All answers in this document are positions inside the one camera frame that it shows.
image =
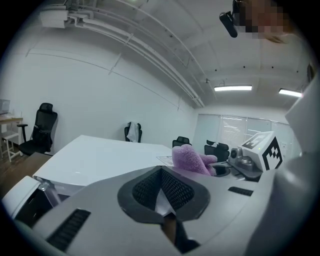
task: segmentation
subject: white cloth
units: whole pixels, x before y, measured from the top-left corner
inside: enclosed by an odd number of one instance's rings
[[[131,122],[128,135],[126,136],[131,142],[138,142],[139,140],[139,127],[136,122]]]

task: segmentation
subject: wooden floor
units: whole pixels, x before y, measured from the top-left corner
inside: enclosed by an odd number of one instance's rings
[[[0,198],[3,198],[25,176],[32,177],[50,158],[50,155],[34,153],[31,156],[17,155],[10,162],[8,154],[5,153],[3,158],[0,156]]]

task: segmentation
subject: white ceiling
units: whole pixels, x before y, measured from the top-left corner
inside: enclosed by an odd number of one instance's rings
[[[219,14],[231,11],[232,0],[72,2],[93,10],[95,19],[133,33],[159,52],[185,77],[205,105],[232,102],[287,109],[296,98],[279,95],[279,89],[299,90],[305,83],[310,58],[297,37],[289,35],[286,44],[276,44],[246,33],[239,33],[237,38],[229,36]],[[222,84],[252,85],[253,90],[214,95],[213,87]]]

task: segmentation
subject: white wall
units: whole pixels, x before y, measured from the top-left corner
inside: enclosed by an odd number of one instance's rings
[[[161,71],[125,48],[109,74],[121,47],[80,28],[28,28],[3,65],[0,98],[22,112],[27,138],[40,104],[53,104],[58,113],[54,153],[79,135],[123,141],[130,121],[141,124],[142,143],[171,148],[178,136],[192,141],[194,105]]]
[[[261,118],[287,124],[284,108],[272,108],[256,105],[213,104],[197,109],[198,114],[230,115],[238,117]]]

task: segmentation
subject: purple plush toy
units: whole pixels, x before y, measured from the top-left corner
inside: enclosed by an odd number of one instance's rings
[[[189,144],[173,147],[172,161],[174,167],[179,169],[202,175],[216,176],[216,170],[209,164],[216,163],[217,157],[215,155],[198,154]]]

